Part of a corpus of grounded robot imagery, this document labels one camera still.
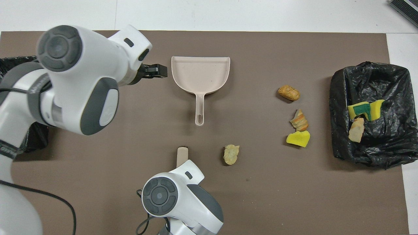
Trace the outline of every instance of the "white floor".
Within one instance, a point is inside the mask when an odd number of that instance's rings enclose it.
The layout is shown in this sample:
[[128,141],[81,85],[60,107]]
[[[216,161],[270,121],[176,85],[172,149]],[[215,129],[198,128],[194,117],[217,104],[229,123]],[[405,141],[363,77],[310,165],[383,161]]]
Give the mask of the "white floor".
[[[60,24],[92,30],[131,24],[140,30],[387,33],[391,63],[410,70],[418,91],[418,28],[387,0],[0,1],[0,31],[44,31]],[[402,171],[409,232],[418,234],[418,162]]]

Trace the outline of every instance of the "circular gray cap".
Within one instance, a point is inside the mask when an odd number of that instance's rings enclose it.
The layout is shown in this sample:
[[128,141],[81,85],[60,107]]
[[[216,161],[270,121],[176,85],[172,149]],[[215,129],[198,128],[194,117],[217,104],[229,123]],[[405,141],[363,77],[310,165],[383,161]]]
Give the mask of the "circular gray cap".
[[72,26],[62,25],[42,35],[38,43],[37,57],[46,69],[62,72],[78,62],[82,48],[78,30]]
[[142,190],[145,209],[153,215],[169,213],[177,203],[178,191],[172,180],[157,177],[150,180]]

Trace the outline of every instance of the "dustpan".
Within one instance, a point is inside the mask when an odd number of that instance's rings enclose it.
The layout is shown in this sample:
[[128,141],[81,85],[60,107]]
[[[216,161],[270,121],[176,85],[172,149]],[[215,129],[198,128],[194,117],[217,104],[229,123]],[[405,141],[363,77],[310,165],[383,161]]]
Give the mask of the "dustpan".
[[195,124],[204,123],[204,97],[219,90],[228,80],[229,57],[183,57],[171,58],[171,70],[176,84],[196,95]]

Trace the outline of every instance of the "trash bag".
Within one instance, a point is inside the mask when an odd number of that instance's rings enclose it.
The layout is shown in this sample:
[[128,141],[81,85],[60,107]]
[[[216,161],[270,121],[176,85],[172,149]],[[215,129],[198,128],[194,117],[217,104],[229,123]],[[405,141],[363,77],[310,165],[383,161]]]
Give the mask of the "trash bag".
[[[35,60],[35,56],[0,59],[0,83],[6,73],[19,64]],[[19,153],[32,152],[48,145],[48,127],[40,123],[33,123],[20,146]]]
[[[364,119],[360,143],[349,140],[348,105],[384,100],[381,117]],[[335,72],[329,91],[334,157],[388,169],[418,159],[418,127],[409,71],[364,62]]]

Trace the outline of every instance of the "brown mat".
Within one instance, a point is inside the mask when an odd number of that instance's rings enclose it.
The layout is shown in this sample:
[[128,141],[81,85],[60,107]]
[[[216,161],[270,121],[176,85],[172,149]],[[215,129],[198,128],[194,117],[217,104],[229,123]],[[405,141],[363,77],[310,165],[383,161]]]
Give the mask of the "brown mat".
[[[194,124],[194,96],[169,74],[121,87],[116,118],[98,134],[51,130],[46,149],[13,164],[16,183],[73,204],[77,234],[134,234],[146,218],[135,191],[173,169],[183,145],[206,177],[201,185],[222,206],[219,234],[408,233],[401,168],[354,165],[334,158],[331,149],[331,76],[364,61],[389,62],[385,34],[143,33],[154,46],[145,63],[166,65],[170,73],[171,56],[229,56],[229,79],[206,97],[202,127]],[[3,32],[0,57],[34,55],[40,34]],[[285,84],[301,92],[300,100],[277,97]],[[310,124],[306,148],[285,143],[298,108]],[[233,166],[221,162],[227,144],[241,146]],[[70,234],[64,204],[24,195],[41,215],[44,234]],[[163,223],[151,221],[147,234]]]

